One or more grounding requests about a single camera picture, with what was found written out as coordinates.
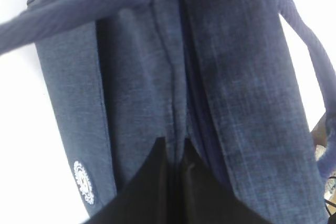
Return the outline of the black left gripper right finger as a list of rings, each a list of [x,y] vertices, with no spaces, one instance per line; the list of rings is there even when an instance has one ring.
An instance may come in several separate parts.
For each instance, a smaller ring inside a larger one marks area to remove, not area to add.
[[[185,223],[268,223],[216,179],[189,139],[181,160],[181,184]]]

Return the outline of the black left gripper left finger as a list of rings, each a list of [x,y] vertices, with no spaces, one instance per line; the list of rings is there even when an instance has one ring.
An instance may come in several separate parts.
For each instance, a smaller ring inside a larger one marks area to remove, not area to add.
[[[159,137],[128,184],[86,223],[173,223],[168,168],[165,138]]]

